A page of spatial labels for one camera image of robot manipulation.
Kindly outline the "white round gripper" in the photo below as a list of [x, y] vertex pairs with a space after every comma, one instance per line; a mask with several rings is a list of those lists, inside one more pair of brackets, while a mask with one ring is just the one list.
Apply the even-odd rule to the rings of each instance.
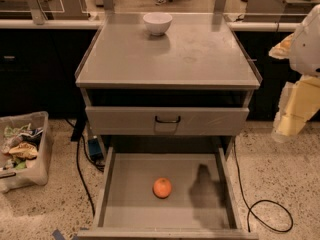
[[287, 82], [282, 89], [272, 138], [279, 143], [297, 136], [306, 123], [320, 110], [320, 5], [316, 5], [294, 33], [272, 47], [269, 56], [288, 59], [290, 67], [302, 76]]

